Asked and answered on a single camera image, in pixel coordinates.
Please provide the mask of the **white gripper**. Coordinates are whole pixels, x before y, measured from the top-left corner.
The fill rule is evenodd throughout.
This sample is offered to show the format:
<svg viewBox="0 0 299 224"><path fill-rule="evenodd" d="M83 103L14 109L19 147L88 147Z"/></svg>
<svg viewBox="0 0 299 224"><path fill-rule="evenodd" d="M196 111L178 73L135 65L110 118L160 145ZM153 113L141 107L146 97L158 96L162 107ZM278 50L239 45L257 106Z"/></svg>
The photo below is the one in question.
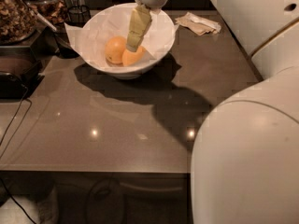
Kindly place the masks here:
<svg viewBox="0 0 299 224"><path fill-rule="evenodd" d="M168 0L135 0L138 4L131 13L126 48L136 52L151 26L150 9L162 8Z"/></svg>

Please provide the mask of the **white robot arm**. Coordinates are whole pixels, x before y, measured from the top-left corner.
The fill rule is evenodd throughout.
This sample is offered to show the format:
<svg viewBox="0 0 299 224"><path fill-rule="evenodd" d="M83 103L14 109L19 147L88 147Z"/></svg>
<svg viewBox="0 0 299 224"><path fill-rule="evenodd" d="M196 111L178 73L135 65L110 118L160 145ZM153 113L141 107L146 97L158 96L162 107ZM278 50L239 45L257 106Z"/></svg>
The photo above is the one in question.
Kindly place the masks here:
<svg viewBox="0 0 299 224"><path fill-rule="evenodd" d="M262 75L199 129L193 224L299 224L299 0L210 0Z"/></svg>

